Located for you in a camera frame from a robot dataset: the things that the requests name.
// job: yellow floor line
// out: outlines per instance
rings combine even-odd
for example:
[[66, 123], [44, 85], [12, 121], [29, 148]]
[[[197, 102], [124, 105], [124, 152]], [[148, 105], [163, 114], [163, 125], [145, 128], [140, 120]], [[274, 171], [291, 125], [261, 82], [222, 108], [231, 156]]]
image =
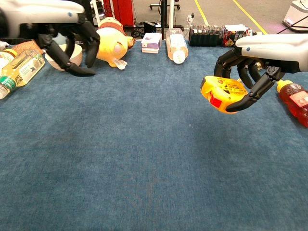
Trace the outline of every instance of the yellow floor line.
[[209, 25], [209, 24], [208, 24], [208, 21], [207, 21], [207, 19], [206, 19], [206, 16], [204, 15], [204, 13], [203, 13], [203, 11], [202, 11], [200, 5], [199, 5], [198, 0], [194, 0], [194, 2], [196, 3], [196, 5], [197, 5], [197, 7], [198, 7], [198, 10], [199, 10], [199, 12], [200, 12], [200, 14], [201, 14], [201, 16], [202, 16], [202, 18], [203, 18], [203, 21], [204, 21], [205, 25], [208, 26], [208, 25]]
[[236, 0], [232, 1], [244, 12], [244, 14], [247, 15], [248, 18], [250, 18], [251, 21], [253, 21], [254, 24], [256, 24], [256, 26], [262, 31], [263, 34], [268, 34], [266, 30], [252, 16], [250, 16], [250, 14]]

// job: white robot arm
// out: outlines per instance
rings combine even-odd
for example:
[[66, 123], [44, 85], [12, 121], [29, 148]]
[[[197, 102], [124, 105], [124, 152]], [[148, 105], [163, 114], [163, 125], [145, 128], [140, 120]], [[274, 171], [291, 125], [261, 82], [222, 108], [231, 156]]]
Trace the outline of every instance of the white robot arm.
[[[262, 76], [256, 62], [267, 70]], [[257, 102], [285, 73], [308, 71], [308, 34], [243, 37], [232, 50], [218, 58], [214, 75], [230, 78], [235, 65], [241, 80], [251, 90], [241, 101], [229, 105], [228, 112], [244, 110]]]
[[[58, 32], [68, 38], [65, 52], [52, 40]], [[88, 68], [92, 67], [100, 36], [85, 18], [81, 5], [65, 0], [1, 0], [0, 38], [34, 39], [67, 72], [75, 76], [94, 75], [91, 69], [81, 68], [69, 61], [75, 47], [74, 34], [80, 34], [88, 42], [85, 63]]]

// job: yellow toy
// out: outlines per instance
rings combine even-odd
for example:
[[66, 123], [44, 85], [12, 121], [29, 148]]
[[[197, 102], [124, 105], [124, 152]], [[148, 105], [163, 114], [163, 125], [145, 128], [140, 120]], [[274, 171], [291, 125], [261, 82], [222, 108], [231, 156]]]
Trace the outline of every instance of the yellow toy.
[[133, 47], [135, 39], [126, 35], [123, 25], [112, 17], [101, 21], [97, 33], [101, 43], [96, 58], [107, 61], [111, 67], [124, 69], [127, 63], [120, 59]]
[[237, 112], [227, 112], [226, 108], [235, 102], [240, 101], [247, 90], [244, 85], [234, 79], [206, 76], [200, 86], [201, 94], [209, 100], [211, 105], [217, 110], [227, 114]]

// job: red liquid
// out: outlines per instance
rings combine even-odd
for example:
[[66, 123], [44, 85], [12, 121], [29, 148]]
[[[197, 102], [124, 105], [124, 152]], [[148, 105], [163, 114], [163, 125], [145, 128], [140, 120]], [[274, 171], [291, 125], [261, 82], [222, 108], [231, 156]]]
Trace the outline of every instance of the red liquid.
[[308, 128], [308, 92], [301, 85], [290, 83], [281, 88], [279, 96], [292, 115]]

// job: red bottle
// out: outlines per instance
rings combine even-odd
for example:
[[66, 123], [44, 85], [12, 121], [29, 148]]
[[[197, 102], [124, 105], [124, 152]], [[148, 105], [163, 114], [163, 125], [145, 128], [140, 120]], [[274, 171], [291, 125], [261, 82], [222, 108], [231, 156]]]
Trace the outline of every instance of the red bottle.
[[298, 121], [308, 128], [308, 92], [289, 80], [277, 82], [277, 92]]

